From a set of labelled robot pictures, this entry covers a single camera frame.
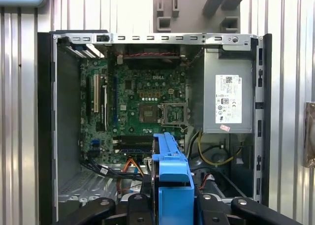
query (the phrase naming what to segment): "black clamp handle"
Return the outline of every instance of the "black clamp handle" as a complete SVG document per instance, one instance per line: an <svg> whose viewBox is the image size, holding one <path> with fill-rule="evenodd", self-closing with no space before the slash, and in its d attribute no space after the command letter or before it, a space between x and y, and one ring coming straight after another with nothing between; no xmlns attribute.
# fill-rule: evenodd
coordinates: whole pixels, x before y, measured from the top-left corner
<svg viewBox="0 0 315 225"><path fill-rule="evenodd" d="M259 221L264 225L302 225L249 198L233 199L231 209L245 219Z"/></svg>
<svg viewBox="0 0 315 225"><path fill-rule="evenodd" d="M226 213L214 196L209 194L199 194L197 201L199 216L195 217L200 218L201 221L195 221L195 224L230 225Z"/></svg>
<svg viewBox="0 0 315 225"><path fill-rule="evenodd" d="M153 215L148 197L144 194L133 194L128 199L128 225L153 225Z"/></svg>
<svg viewBox="0 0 315 225"><path fill-rule="evenodd" d="M88 225L115 214L116 205L112 199L98 198L68 215L55 225Z"/></svg>

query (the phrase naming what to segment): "blue plastic bracket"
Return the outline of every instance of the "blue plastic bracket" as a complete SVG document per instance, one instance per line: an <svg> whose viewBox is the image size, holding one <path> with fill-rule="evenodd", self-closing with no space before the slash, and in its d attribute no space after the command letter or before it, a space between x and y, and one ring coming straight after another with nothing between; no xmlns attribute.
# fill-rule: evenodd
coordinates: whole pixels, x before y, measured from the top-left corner
<svg viewBox="0 0 315 225"><path fill-rule="evenodd" d="M159 154L152 155L152 160L159 162L160 185L168 183L158 189L158 224L192 225L194 185L188 160L170 133L154 134L154 138Z"/></svg>

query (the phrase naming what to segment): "corrugated metal surface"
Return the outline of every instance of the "corrugated metal surface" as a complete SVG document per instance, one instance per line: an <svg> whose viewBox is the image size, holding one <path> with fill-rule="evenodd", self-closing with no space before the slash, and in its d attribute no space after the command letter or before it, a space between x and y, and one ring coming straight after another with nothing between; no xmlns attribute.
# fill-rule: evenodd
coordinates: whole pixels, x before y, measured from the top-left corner
<svg viewBox="0 0 315 225"><path fill-rule="evenodd" d="M314 170L302 167L304 104L314 101L315 0L247 0L242 32L273 34L270 207L315 224Z"/></svg>
<svg viewBox="0 0 315 225"><path fill-rule="evenodd" d="M153 0L50 0L1 11L0 225L37 224L36 32L153 30ZM303 158L304 102L314 100L315 0L244 0L241 31L273 34L270 206L315 224L314 171Z"/></svg>
<svg viewBox="0 0 315 225"><path fill-rule="evenodd" d="M49 0L1 11L0 225L38 224L36 33L152 32L153 0Z"/></svg>

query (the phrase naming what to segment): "pcie slot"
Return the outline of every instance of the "pcie slot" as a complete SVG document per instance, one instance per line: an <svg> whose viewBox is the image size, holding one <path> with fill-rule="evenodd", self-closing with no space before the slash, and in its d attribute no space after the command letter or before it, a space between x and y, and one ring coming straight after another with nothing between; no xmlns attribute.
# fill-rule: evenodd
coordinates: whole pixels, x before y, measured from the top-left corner
<svg viewBox="0 0 315 225"><path fill-rule="evenodd" d="M117 76L114 77L114 124L117 124Z"/></svg>
<svg viewBox="0 0 315 225"><path fill-rule="evenodd" d="M85 110L88 122L91 119L91 79L90 77L86 77L86 86L85 86Z"/></svg>
<svg viewBox="0 0 315 225"><path fill-rule="evenodd" d="M94 112L98 113L98 98L99 98L99 75L94 75Z"/></svg>
<svg viewBox="0 0 315 225"><path fill-rule="evenodd" d="M96 125L97 131L106 131L107 126L107 116L106 116L106 107L107 107L107 85L105 77L101 77L100 80L100 122Z"/></svg>
<svg viewBox="0 0 315 225"><path fill-rule="evenodd" d="M104 127L107 130L107 85L104 85L104 103L103 103L103 119L104 119Z"/></svg>

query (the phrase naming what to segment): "power supply label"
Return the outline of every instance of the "power supply label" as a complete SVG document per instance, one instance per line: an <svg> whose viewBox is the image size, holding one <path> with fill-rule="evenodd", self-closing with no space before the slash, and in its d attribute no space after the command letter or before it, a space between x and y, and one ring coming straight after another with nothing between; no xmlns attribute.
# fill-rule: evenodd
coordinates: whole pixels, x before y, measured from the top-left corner
<svg viewBox="0 0 315 225"><path fill-rule="evenodd" d="M216 75L216 123L242 123L242 78Z"/></svg>

